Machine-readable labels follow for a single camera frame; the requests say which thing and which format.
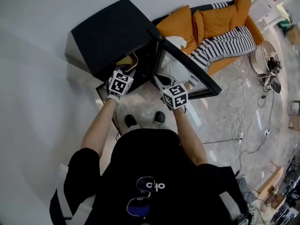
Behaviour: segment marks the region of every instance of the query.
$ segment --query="black shoe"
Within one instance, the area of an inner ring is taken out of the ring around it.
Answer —
[[[157,112],[155,114],[154,121],[164,123],[165,122],[165,114],[163,112]]]
[[[125,117],[125,124],[127,127],[131,127],[131,126],[137,125],[137,122],[136,122],[134,116],[132,116],[131,114],[128,114]]]

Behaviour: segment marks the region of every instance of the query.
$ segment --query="striped blanket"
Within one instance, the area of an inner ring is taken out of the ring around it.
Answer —
[[[247,27],[241,26],[221,36],[204,39],[200,46],[189,54],[189,57],[208,72],[212,62],[239,57],[254,49],[255,42],[250,31]]]

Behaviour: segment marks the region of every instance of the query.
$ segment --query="gray floor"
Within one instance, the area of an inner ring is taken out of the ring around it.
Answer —
[[[212,76],[222,88],[222,92],[218,96],[191,100],[191,104],[200,118],[200,126],[197,126],[191,115],[188,114],[193,128],[203,143],[231,139],[233,123],[239,113],[245,115],[245,102],[242,88],[231,92],[228,86],[230,82],[241,78],[241,73],[243,73],[244,79],[247,81],[244,84],[247,104],[244,143],[238,149],[235,148],[232,141],[204,145],[210,163],[218,166],[231,166],[236,172],[240,168],[239,154],[241,151],[256,150],[265,138],[264,130],[269,128],[269,116],[274,95],[270,135],[257,153],[244,153],[241,156],[240,175],[245,174],[247,183],[256,189],[267,179],[270,171],[274,170],[270,161],[278,166],[286,167],[300,138],[299,132],[288,129],[287,117],[289,100],[300,100],[299,56],[293,50],[288,38],[284,38],[277,27],[265,32],[264,37],[273,44],[282,61],[283,72],[278,76],[282,85],[281,94],[270,92],[265,106],[258,107],[257,99],[265,93],[257,81],[249,58],[246,57],[241,70],[231,64]],[[233,90],[239,85],[240,83],[236,82],[232,84],[231,89]],[[121,132],[127,131],[124,123],[126,114],[134,115],[142,127],[150,128],[156,111],[163,111],[166,114],[166,124],[176,132],[173,114],[159,99],[158,90],[151,83],[146,83],[131,94],[123,96],[116,109]]]

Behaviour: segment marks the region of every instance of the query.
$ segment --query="white cloth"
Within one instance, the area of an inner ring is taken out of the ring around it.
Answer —
[[[187,42],[182,37],[171,36],[166,37],[178,49],[186,47]],[[161,65],[163,71],[161,73],[172,75],[179,83],[185,83],[189,80],[190,72],[170,53],[166,52],[163,63]]]

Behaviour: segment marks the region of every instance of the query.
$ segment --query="white wall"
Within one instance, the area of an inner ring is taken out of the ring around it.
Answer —
[[[118,0],[0,0],[0,23],[22,37],[63,57],[68,32]],[[189,4],[191,7],[228,0],[131,0],[149,19]]]
[[[60,163],[79,149],[96,90],[66,79],[68,64],[0,28],[0,224],[51,224]],[[109,163],[116,129],[111,126]]]

